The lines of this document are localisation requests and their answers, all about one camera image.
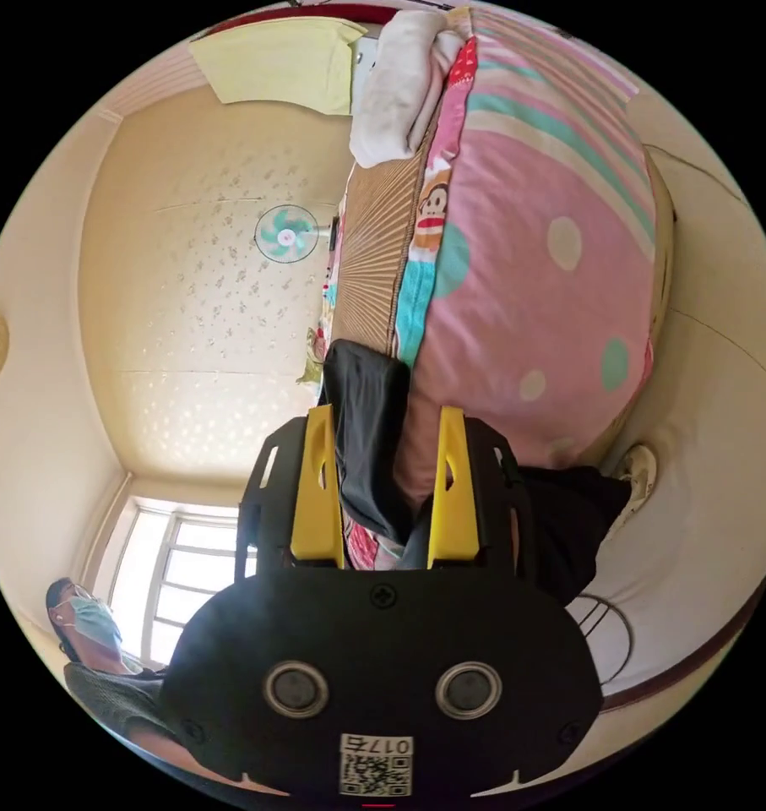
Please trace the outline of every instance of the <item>shoe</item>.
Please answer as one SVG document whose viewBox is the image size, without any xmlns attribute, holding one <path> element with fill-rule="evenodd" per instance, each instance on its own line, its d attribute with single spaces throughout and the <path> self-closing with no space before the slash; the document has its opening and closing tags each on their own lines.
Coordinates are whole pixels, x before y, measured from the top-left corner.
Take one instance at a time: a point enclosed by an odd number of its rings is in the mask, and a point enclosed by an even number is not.
<svg viewBox="0 0 766 811">
<path fill-rule="evenodd" d="M 611 478 L 620 482 L 628 482 L 631 487 L 630 498 L 627 500 L 625 509 L 613 522 L 613 526 L 608 531 L 606 540 L 613 537 L 627 522 L 635 515 L 650 498 L 655 487 L 655 479 L 658 473 L 658 462 L 655 454 L 648 445 L 634 445 L 619 461 L 617 468 L 613 471 Z"/>
</svg>

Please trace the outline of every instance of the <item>wall-mounted fan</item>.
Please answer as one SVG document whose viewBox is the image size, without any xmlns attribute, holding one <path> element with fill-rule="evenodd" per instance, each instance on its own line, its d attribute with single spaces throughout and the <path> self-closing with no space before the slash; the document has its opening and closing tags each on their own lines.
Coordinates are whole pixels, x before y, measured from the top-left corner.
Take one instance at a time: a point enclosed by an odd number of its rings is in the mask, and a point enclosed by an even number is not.
<svg viewBox="0 0 766 811">
<path fill-rule="evenodd" d="M 300 262 L 329 237 L 332 226 L 319 226 L 300 205 L 277 205 L 259 218 L 253 238 L 268 259 L 282 264 Z"/>
</svg>

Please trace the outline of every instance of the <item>black cloth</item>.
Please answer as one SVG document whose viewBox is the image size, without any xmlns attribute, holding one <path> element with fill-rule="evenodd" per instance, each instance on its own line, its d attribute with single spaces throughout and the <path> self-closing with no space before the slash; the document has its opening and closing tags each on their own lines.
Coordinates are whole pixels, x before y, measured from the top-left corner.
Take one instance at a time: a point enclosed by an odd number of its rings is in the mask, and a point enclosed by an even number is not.
<svg viewBox="0 0 766 811">
<path fill-rule="evenodd" d="M 398 568 L 423 569 L 432 496 L 415 518 L 394 481 L 409 386 L 410 370 L 401 361 L 353 341 L 337 340 L 323 364 L 319 404 L 333 409 L 343 509 L 367 530 L 405 547 Z M 532 513 L 535 584 L 565 606 L 595 577 L 596 554 L 630 499 L 631 487 L 602 476 L 594 467 L 517 470 Z"/>
<path fill-rule="evenodd" d="M 413 515 L 394 481 L 410 370 L 396 358 L 336 340 L 323 362 L 320 405 L 332 406 L 340 503 L 366 529 L 406 544 Z"/>
<path fill-rule="evenodd" d="M 531 504 L 537 550 L 535 584 L 567 606 L 596 576 L 596 554 L 630 499 L 628 482 L 595 467 L 564 471 L 519 467 Z M 431 534 L 433 496 L 421 507 L 398 569 L 423 569 Z"/>
</svg>

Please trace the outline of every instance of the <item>yellow bracket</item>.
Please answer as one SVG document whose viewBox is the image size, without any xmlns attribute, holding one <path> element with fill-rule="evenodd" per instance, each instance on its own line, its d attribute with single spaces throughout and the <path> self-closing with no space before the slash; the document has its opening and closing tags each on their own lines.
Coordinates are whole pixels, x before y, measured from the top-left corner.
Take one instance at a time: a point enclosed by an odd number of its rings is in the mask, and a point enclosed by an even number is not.
<svg viewBox="0 0 766 811">
<path fill-rule="evenodd" d="M 453 477 L 450 486 L 448 468 Z M 427 567 L 431 569 L 437 560 L 472 561 L 478 550 L 464 412 L 460 408 L 442 408 Z"/>
<path fill-rule="evenodd" d="M 331 405 L 311 409 L 307 418 L 290 549 L 296 560 L 344 566 Z"/>
</svg>

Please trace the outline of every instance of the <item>sticker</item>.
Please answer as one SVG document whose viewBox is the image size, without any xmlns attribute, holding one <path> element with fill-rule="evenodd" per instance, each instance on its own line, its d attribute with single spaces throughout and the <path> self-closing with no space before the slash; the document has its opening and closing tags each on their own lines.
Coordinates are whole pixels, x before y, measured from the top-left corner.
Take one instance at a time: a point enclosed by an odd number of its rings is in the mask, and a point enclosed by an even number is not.
<svg viewBox="0 0 766 811">
<path fill-rule="evenodd" d="M 409 797 L 413 738 L 340 736 L 340 793 L 350 797 Z"/>
</svg>

